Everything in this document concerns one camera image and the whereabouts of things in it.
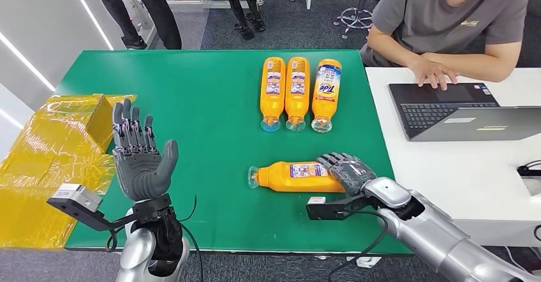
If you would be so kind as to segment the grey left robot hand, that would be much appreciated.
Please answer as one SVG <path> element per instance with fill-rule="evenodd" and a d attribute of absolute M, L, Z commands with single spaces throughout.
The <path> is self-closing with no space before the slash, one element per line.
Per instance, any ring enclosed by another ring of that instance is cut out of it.
<path fill-rule="evenodd" d="M 159 151 L 152 115 L 140 121 L 140 109 L 127 98 L 114 105 L 112 120 L 112 154 L 123 193 L 134 202 L 164 195 L 178 162 L 177 141 L 167 140 Z"/>

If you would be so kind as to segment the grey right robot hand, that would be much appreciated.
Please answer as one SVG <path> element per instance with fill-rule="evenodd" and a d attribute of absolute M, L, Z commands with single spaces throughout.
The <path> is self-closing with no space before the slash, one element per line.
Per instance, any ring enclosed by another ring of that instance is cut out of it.
<path fill-rule="evenodd" d="M 361 195 L 364 185 L 377 178 L 375 172 L 358 157 L 345 152 L 323 154 L 317 157 L 316 162 L 327 169 L 349 197 Z"/>

